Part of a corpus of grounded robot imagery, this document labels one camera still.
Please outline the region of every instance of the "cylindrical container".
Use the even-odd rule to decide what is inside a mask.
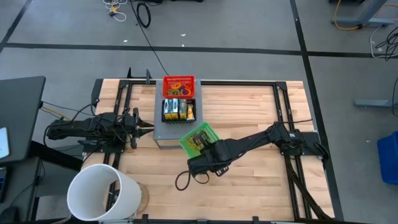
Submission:
[[[120,193],[108,211],[103,202],[109,185],[119,181]],[[106,164],[95,164],[80,171],[73,179],[67,196],[69,211],[83,221],[119,220],[130,217],[141,202],[136,181]]]

